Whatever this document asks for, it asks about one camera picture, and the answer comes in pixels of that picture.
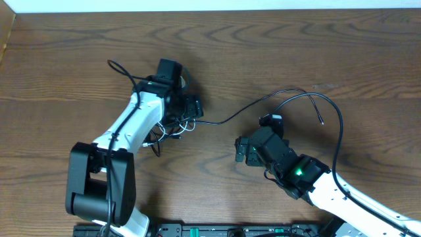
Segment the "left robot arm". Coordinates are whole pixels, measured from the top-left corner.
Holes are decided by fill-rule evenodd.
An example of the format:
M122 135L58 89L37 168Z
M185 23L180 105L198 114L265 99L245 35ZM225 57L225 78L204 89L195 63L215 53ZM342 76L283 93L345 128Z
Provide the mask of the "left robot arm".
M133 76L115 61L108 65L133 84L130 101L117 120L90 144L70 150L65 209L100 224L99 236L146 236L149 217L135 207L134 158L155 126L181 127L203 116L198 95L186 93L183 66L159 61L157 72Z

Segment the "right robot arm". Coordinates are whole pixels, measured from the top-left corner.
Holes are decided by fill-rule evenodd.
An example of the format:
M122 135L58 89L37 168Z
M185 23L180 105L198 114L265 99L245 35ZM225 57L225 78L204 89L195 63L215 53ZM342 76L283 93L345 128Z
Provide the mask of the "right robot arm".
M293 199L339 217L366 236L419 236L420 221L405 217L352 187L323 162L297 155L268 126L235 141L237 162L264 167Z

